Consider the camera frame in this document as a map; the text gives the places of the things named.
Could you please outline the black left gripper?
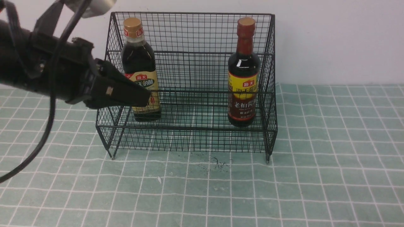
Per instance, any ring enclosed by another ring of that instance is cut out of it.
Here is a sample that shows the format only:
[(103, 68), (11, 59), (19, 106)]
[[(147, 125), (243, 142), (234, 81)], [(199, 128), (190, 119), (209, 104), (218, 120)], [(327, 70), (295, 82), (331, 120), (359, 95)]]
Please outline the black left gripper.
[[(55, 37), (38, 37), (31, 40), (31, 55), (39, 77), (30, 79), (30, 91), (42, 95), (49, 94), (50, 59), (57, 45)], [(80, 89), (83, 77), (89, 71), (88, 56), (93, 43), (78, 37), (67, 42), (62, 48), (55, 69), (56, 97), (67, 104), (77, 104), (85, 98)], [(127, 79), (109, 61), (95, 59), (97, 75), (92, 84), (92, 109), (112, 106), (145, 107), (151, 92)]]

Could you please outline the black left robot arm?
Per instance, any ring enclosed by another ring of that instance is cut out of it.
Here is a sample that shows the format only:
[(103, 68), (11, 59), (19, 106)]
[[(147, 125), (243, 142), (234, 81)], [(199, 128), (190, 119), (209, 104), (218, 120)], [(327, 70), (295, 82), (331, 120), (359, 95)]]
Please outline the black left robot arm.
[[(30, 79), (13, 46), (8, 24), (1, 21), (1, 83), (49, 96), (49, 61), (58, 38), (22, 29), (24, 56), (43, 64), (40, 76)], [(76, 38), (62, 49), (56, 65), (56, 98), (67, 104), (83, 102), (90, 109), (113, 106), (145, 107), (151, 92), (130, 81), (109, 61), (92, 57), (93, 43)]]

